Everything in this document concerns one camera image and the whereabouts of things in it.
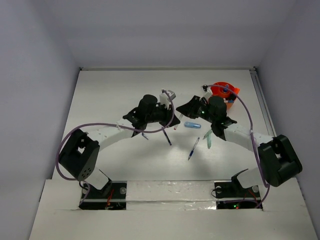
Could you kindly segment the blue cap glue bottle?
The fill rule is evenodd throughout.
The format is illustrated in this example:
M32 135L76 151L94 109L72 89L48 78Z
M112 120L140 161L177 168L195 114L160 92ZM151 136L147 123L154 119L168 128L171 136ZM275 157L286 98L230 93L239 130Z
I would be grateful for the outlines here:
M227 93L228 90L229 90L229 85L226 84L226 85L224 86L223 92L224 92L224 93Z

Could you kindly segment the blue cap white marker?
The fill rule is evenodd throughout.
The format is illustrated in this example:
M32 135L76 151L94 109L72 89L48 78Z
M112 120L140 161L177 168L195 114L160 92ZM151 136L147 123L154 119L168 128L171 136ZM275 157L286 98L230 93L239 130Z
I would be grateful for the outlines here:
M233 104L234 103L234 100L225 100L224 101L226 104Z

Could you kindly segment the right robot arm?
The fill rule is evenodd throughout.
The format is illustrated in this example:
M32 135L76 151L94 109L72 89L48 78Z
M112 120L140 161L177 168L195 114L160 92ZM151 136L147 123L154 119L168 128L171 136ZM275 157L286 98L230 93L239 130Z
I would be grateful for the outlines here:
M176 110L190 119L206 120L211 124L211 130L216 137L253 152L264 184L278 187L303 170L290 140L285 135L272 137L241 126L228 117L227 104L219 96L212 96L205 101L195 95Z

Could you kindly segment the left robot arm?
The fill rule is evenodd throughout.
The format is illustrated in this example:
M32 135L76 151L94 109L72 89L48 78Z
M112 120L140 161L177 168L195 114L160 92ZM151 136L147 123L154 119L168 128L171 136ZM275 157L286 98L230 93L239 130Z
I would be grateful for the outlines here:
M155 133L154 130L147 130L149 124L160 124L159 132L178 125L181 121L175 115L175 97L171 90L163 90L159 97L146 94L137 107L116 123L97 123L99 128L89 132L82 131L82 128L91 127L92 123L75 127L58 148L55 160L57 172L65 180L83 183L87 194L107 197L112 181L96 167L98 154L121 140Z

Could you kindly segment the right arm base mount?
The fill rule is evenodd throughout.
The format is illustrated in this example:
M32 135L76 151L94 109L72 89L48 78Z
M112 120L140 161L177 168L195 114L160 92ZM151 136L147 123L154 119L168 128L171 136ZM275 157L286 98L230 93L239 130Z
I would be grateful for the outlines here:
M257 185L243 188L238 176L247 169L233 175L230 180L214 182L211 195L215 198L217 210L255 209L261 203L261 195Z

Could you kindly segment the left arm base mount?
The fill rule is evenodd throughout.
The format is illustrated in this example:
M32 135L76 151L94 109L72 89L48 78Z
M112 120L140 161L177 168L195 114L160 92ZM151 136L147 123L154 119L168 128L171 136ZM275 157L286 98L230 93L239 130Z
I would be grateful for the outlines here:
M127 182L112 181L102 188L96 189L87 183L79 183L81 196L78 207L81 210L126 210Z

